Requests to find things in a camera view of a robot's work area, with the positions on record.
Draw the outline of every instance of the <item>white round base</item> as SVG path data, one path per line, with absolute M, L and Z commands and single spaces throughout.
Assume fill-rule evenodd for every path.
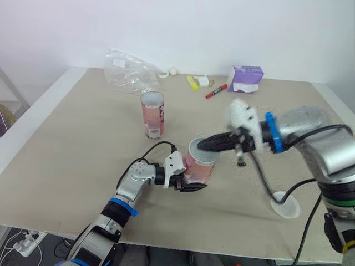
M 286 191 L 277 191 L 273 195 L 280 200 L 285 193 Z M 284 204 L 277 204 L 273 200 L 270 200 L 270 202 L 273 210 L 283 218 L 293 219 L 297 218 L 301 214 L 300 204 L 298 204 L 298 201 L 293 195 L 289 195 Z

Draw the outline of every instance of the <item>plastic bag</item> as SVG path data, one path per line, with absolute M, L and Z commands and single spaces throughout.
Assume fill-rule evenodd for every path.
M 105 79 L 115 91 L 122 93 L 141 96 L 158 90 L 159 72 L 154 65 L 117 50 L 109 50 L 105 58 Z

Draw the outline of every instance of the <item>tissue box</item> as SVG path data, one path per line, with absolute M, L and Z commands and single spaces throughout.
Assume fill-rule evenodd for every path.
M 252 93 L 258 90 L 263 76 L 260 66 L 234 65 L 227 80 L 228 91 Z

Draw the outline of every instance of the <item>blue ring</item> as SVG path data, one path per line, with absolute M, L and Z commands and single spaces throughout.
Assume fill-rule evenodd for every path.
M 276 119 L 273 116 L 272 112 L 266 112 L 265 119 L 266 119 L 266 122 L 270 128 L 270 133 L 271 133 L 271 136 L 273 139 L 273 143 L 275 144 L 276 152 L 277 153 L 283 152 L 281 136 L 278 133 L 276 121 L 275 121 Z
M 76 263 L 77 265 L 80 266 L 90 266 L 89 264 L 87 264 L 86 262 L 82 261 L 81 259 L 72 259 L 71 262 Z
M 137 211 L 136 209 L 132 208 L 131 206 L 129 206 L 126 202 L 118 199 L 118 198 L 111 198 L 109 200 L 109 202 L 114 202 L 117 204 L 120 204 L 122 207 L 124 207 L 127 211 L 129 211 L 129 213 L 134 217 L 137 216 L 139 211 Z

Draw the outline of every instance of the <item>red can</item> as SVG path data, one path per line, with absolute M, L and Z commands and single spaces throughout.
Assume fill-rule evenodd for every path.
M 157 91 L 149 91 L 140 98 L 144 129 L 147 137 L 158 139 L 164 134 L 164 96 Z
M 190 142 L 189 152 L 186 155 L 187 170 L 184 179 L 187 183 L 207 184 L 212 170 L 219 157 L 219 152 L 203 151 L 197 145 L 204 138 L 194 139 Z

